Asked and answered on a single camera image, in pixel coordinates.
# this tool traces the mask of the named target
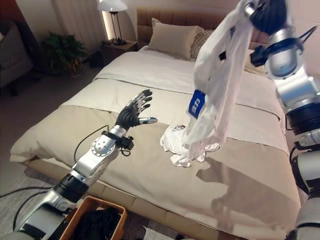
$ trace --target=wicker basket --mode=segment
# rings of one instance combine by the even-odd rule
[[[72,240],[73,233],[81,220],[81,216],[85,213],[92,212],[95,210],[104,210],[110,207],[114,207],[118,210],[120,215],[120,220],[114,230],[114,233],[111,237],[111,240],[120,240],[123,235],[123,227],[127,218],[126,209],[123,206],[116,205],[114,203],[104,201],[102,199],[87,196],[80,207],[76,210],[75,214],[73,215],[71,221],[69,222],[68,226],[66,227],[65,231],[63,232],[60,240]]]

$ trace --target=beige duvet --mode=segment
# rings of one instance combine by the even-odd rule
[[[72,166],[77,144],[117,113],[62,106],[28,130],[12,147],[11,161],[37,156]],[[100,178],[138,198],[212,228],[247,239],[283,239],[300,208],[288,156],[274,147],[227,138],[206,162],[172,165],[159,141],[167,125],[134,127],[129,157],[119,155]],[[81,144],[82,156],[97,132]]]

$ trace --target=blue label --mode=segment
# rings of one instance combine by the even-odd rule
[[[198,119],[200,111],[205,104],[205,96],[206,94],[204,94],[202,91],[195,90],[191,98],[188,112],[196,119]]]

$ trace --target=headboard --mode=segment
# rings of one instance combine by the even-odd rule
[[[164,24],[180,26],[200,26],[204,29],[216,29],[225,18],[226,14],[209,14],[192,11],[180,11],[164,8],[138,7],[136,9],[136,28],[138,46],[141,48],[150,42],[152,37],[151,19],[155,18]],[[256,45],[268,43],[268,36],[256,29],[252,33],[249,48],[254,49]]]

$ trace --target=lamp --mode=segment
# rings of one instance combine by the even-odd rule
[[[112,26],[113,26],[113,31],[114,31],[114,35],[115,35],[115,40],[113,41],[113,44],[115,44],[115,45],[126,44],[126,41],[122,39],[119,18],[118,18],[118,12],[125,11],[127,9],[128,9],[128,6],[121,0],[99,0],[98,10],[99,11],[106,11],[111,14]],[[118,22],[120,37],[117,37],[115,23],[114,23],[114,16],[116,16],[116,20]]]

